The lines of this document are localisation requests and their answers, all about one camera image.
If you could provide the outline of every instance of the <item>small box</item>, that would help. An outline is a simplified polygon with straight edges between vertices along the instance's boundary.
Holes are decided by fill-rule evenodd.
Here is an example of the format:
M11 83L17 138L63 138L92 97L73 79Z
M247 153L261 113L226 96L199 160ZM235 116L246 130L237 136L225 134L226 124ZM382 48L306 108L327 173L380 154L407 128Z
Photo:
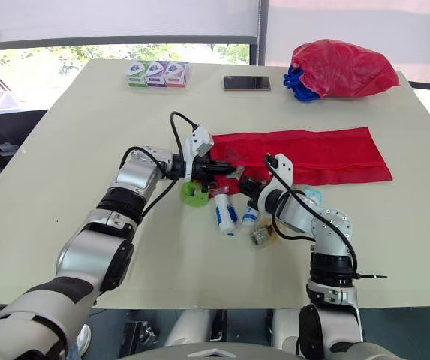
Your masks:
M168 61L152 61L148 65L145 73L145 81L148 86L163 86L167 84L164 81L164 72L167 69Z
M186 61L171 61L164 72L167 86L184 88L190 78L190 65Z
M147 61L135 60L131 63L130 68L126 71L126 80L129 86L147 87L145 73L148 70Z

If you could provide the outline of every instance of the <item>small bottle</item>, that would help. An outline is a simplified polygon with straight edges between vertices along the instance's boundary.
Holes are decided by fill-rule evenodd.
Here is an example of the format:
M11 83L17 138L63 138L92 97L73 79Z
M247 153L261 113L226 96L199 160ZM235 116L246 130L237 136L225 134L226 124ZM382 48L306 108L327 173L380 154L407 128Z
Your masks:
M242 218L242 225L244 227L253 227L257 219L258 219L258 211L256 211L251 206L247 205L245 214L243 215L243 218Z
M238 221L238 217L236 216L235 208L230 204L228 195L220 193L213 199L215 200L216 219L220 231L229 236L234 236L235 234L233 231L236 228L235 222Z

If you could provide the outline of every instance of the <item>tabletop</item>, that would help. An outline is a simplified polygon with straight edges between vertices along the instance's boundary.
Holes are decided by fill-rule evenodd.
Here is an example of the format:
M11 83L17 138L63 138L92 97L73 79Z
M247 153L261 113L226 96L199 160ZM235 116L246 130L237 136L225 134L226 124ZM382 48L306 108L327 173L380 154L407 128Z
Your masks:
M176 151L169 114L211 134L369 127L393 181L316 187L323 205L348 214L359 306L430 305L430 116L401 86L357 99L303 103L282 67L194 64L187 88L129 88L125 60L90 61L0 175L0 303L55 274L56 258L118 170L125 149ZM267 75L271 91L223 91L223 75ZM180 137L190 133L180 122ZM183 205L175 187L145 218L124 283L104 308L299 308L306 305L309 243L260 250L246 230L219 232L214 204ZM167 183L160 182L154 197ZM239 215L247 198L232 198Z

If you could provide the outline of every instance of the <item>cable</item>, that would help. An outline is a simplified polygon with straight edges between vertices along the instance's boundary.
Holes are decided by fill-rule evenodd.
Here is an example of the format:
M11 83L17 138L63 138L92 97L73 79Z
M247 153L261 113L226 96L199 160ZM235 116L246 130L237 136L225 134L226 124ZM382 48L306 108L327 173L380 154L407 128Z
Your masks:
M153 201L150 202L150 204L148 205L148 207L145 209L145 211L143 211L143 213L141 214L141 216L144 218L146 216L146 214L148 214L148 212L153 209L153 206L156 205L156 203L158 201L160 201L166 194L168 194L168 191L170 191L173 186L175 186L176 182L178 181L178 179L174 179L168 186L166 189L163 190L162 193L160 193L158 195L158 197L156 199L154 199Z
M299 355L299 337L296 339L295 355Z
M344 242L344 244L347 246L348 251L350 252L351 255L351 259L353 261L353 278L355 279L359 279L360 278L360 274L358 274L356 272L357 268L358 268L358 259L356 258L356 254L355 254L355 249L353 249L353 245L348 241L348 239L346 238L346 236L339 230L336 228L335 225L333 225L332 223L330 223L327 219L325 219L324 217L320 216L315 210L313 210L312 208L310 208L308 205L306 205L303 200L301 200L299 198L298 195L296 195L296 192L293 191L293 189L288 186L288 184L275 172L275 170L272 168L271 164L268 162L268 155L265 156L265 166L268 169L269 173L275 178L277 179L285 189L287 189L287 192L290 193L290 195L292 197L295 198L295 200L310 214L312 214L315 218L317 218L319 221L321 221L322 223L324 223L325 225L327 225L332 231L334 231L335 233L338 234L338 236L341 238L341 240Z
M185 157L183 156L183 147L182 147L182 143L181 141L179 141L179 136L178 136L178 131L176 129L175 126L175 115L179 116L180 118L182 118L183 120L185 120L187 123L189 123L189 125L191 125L192 129L195 130L198 125L195 124L194 122L192 122L192 120L190 120L189 118L187 118L186 116L184 116L183 114L181 114L180 112L177 111L173 111L170 114L170 124L171 124L171 130L173 130L173 135L175 136L175 141L176 141L176 146L178 147L178 153L180 158L182 159L182 168L181 168L181 176L184 175L185 172Z
M147 151L144 148L140 148L139 146L131 146L127 151L125 151L125 154L123 155L123 158L122 158L122 162L119 164L120 169L123 167L123 165L125 165L128 155L134 150L145 154L151 161L153 161L153 163L155 163L156 167L159 168L163 176L164 177L167 176L167 173L166 171L164 171L164 168L162 167L161 163L158 160L156 160L155 157L149 153L149 151Z
M192 122L192 120L190 120L189 118L187 118L186 116L184 116L183 114L181 114L180 112L177 111L173 111L170 114L170 123L171 123L171 129L173 130L173 135L175 137L175 141L176 141L176 146L178 147L178 152L179 152L179 156L181 158L181 162L182 162L182 166L180 169L180 174L178 178L175 178L166 189L163 190L162 193L160 193L160 195L158 195L158 197L156 199L154 199L149 205L148 207L145 209L145 211L141 214L142 217L145 217L146 214L148 214L148 212L153 209L153 206L155 206L166 194L168 194L168 192L173 188L173 186L175 186L176 182L178 181L178 179L184 175L185 172L185 158L183 156L183 148L182 148L182 144L179 141L179 135L178 135L178 131L176 129L175 126L175 116L179 116L180 118L182 118L183 120L185 120L187 123L189 123L189 125L191 125L191 127L193 128L193 130L195 130L198 125L195 124L194 122ZM163 177L167 177L167 173L164 170L164 168L162 167L162 165L160 164L160 162L158 160L155 159L155 157L153 155L151 155L147 150L145 150L144 148L140 148L139 146L132 146L130 147L125 154L123 155L122 161L119 164L119 168L121 169L123 167L123 165L125 164L126 159L128 158L128 155L134 151L137 150L139 152L142 152L143 154L145 154L146 156L148 156L148 158L150 158L151 161L153 161L153 163L155 163L156 167L159 168L159 170L161 171L161 173L163 174Z
M303 194L305 195L305 193L303 193L300 190L295 190L295 192L297 192L298 194ZM276 212L278 210L278 207L280 206L280 204L285 201L285 199L287 199L290 196L289 193L284 193L283 195L281 195L278 200L276 200L276 204L275 204L275 208L273 209L272 212L272 226L273 229L275 230L275 232L282 237L283 239L286 240L309 240L310 242L314 242L314 238L310 237L310 236L303 236L303 235L298 235L298 236L289 236L286 234L283 234L282 231L280 231L280 229L278 228L278 225L276 225Z

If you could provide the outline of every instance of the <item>red bag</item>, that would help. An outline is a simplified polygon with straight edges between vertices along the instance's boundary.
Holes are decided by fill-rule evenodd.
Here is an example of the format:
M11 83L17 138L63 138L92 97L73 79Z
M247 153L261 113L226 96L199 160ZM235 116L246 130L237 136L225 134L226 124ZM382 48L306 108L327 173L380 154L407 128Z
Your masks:
M266 154L284 154L293 162L293 183L338 185L385 182L392 176L367 127L315 133L304 130L274 133L232 133L213 136L213 160L245 167L243 175L257 181L269 180ZM238 193L238 181L217 176L219 187Z
M303 85L324 96L360 97L399 86L398 75L380 53L338 40L318 40L293 51Z

